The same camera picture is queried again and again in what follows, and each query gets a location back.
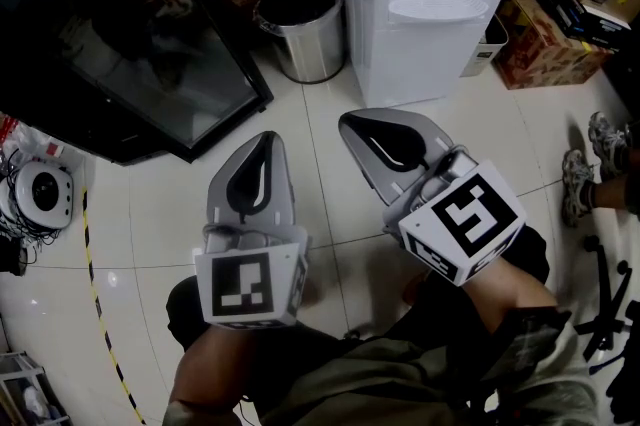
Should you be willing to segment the person's grey shirt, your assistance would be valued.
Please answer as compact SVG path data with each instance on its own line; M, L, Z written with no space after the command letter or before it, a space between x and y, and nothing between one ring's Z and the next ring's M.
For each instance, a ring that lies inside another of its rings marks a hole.
M467 384L451 344L424 349L384 336L361 342L317 366L254 361L240 401L253 402L261 426L478 423L464 399ZM235 408L216 415L169 402L162 426L242 426Z

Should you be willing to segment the person's right foot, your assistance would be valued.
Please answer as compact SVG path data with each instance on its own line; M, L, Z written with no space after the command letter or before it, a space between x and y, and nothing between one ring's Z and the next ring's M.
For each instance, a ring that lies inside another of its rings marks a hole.
M416 303L421 286L427 280L429 274L429 271L424 271L407 283L402 292L402 300L407 306L412 307Z

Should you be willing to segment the person's foot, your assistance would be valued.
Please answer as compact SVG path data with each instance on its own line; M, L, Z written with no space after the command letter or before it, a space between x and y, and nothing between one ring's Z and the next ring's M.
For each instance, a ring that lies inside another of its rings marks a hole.
M305 281L302 290L300 308L308 308L316 305L322 299L321 288L310 278Z
M429 271L424 271L407 283L402 292L402 300L407 306L412 307L416 303L421 286L427 280L429 274Z

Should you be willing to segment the black body-worn device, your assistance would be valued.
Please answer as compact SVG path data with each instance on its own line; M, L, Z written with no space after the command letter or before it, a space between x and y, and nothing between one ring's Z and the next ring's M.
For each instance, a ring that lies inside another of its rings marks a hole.
M478 385L497 389L526 379L553 352L570 317L554 307L510 310L476 359Z

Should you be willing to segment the stainless steel trash bin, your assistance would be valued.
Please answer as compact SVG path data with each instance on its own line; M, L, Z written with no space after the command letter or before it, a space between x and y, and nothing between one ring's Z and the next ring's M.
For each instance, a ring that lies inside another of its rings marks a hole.
M270 37L282 72L300 84L325 82L343 68L343 0L259 0L254 20Z

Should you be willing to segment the person's left foot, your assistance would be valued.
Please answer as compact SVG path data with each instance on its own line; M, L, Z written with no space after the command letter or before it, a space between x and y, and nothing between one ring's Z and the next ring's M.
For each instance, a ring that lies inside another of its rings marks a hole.
M305 281L302 290L300 308L308 308L316 305L322 299L321 288L310 278Z

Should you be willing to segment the printed brown cardboard box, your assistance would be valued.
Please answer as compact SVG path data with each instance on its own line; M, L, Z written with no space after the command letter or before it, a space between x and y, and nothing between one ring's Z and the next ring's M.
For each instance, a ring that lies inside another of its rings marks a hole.
M501 0L496 14L508 42L494 64L510 90L583 84L613 56L566 37L536 0Z

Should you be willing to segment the white round device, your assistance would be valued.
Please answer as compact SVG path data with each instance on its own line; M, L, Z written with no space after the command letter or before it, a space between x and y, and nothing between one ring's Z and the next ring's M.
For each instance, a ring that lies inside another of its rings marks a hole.
M30 161L17 173L15 202L22 216L50 230L66 228L73 212L70 174L43 162Z

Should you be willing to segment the black office chair base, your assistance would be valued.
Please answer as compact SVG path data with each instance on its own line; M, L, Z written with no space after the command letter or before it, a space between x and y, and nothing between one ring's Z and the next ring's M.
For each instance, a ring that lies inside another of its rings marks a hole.
M620 359L640 360L640 302L635 300L629 302L625 311L625 316L630 320L629 324L619 320L617 315L631 283L633 269L627 261L617 264L617 273L622 277L622 282L617 291L612 293L606 253L599 237L587 236L583 247L587 252L597 255L599 278L598 313L593 320L575 326L579 335L591 335L583 351L584 360L588 362L597 351L612 350L615 334L623 332L629 334L621 354L589 368L589 374L594 375Z

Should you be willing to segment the black printed carton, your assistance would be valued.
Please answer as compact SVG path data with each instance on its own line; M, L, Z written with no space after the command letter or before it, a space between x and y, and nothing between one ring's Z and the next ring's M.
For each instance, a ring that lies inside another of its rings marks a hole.
M630 40L631 29L621 21L591 13L579 0L536 0L571 39L617 52Z

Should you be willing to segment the white drip tray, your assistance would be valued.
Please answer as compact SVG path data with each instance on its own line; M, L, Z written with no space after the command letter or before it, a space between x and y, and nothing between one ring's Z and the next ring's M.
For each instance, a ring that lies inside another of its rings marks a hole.
M482 18L489 10L483 0L393 0L390 23L459 23Z

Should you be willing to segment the yellow black floor tape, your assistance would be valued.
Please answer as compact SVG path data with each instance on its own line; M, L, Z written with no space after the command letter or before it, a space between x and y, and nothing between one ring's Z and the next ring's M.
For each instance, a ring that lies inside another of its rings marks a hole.
M116 376L123 389L123 392L126 398L128 399L128 402L133 410L133 413L136 416L138 422L141 424L141 426L148 426L147 422L145 421L145 419L143 418L143 416L141 415L138 409L138 406L133 397L133 394L131 393L127 385L122 369L115 356L115 352L113 350L113 344L111 342L111 338L104 321L104 312L103 312L103 308L99 298L99 293L95 285L95 271L94 271L94 264L93 264L93 258L92 258L91 247L90 247L90 227L88 223L87 212L88 212L88 190L86 186L83 186L82 187L82 223L83 223L83 236L84 236L84 250L85 250L85 256L86 256L87 271L89 275L90 289L92 293L93 303L96 309L98 323L99 323L102 337L104 339L104 342L109 354L109 358L114 367Z

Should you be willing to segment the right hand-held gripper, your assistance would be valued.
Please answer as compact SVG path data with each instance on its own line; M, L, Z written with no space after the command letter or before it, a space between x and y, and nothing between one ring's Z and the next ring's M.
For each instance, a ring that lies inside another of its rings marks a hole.
M493 163L452 147L426 116L354 110L340 117L339 132L370 187L389 205L385 232L453 285L487 267L524 227L526 213Z

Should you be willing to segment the person's left forearm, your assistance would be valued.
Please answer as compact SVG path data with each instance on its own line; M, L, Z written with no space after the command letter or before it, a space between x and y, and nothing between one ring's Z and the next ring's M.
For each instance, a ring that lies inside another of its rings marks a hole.
M210 325L182 356L169 402L216 415L232 412L249 385L256 345L251 331Z

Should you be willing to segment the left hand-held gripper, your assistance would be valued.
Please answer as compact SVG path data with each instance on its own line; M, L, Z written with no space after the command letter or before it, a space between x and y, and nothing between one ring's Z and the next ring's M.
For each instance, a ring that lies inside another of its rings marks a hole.
M309 235L292 225L294 202L285 145L275 131L244 143L212 178L209 222L280 226L205 226L206 247L194 263L207 323L235 330L296 323L308 272Z

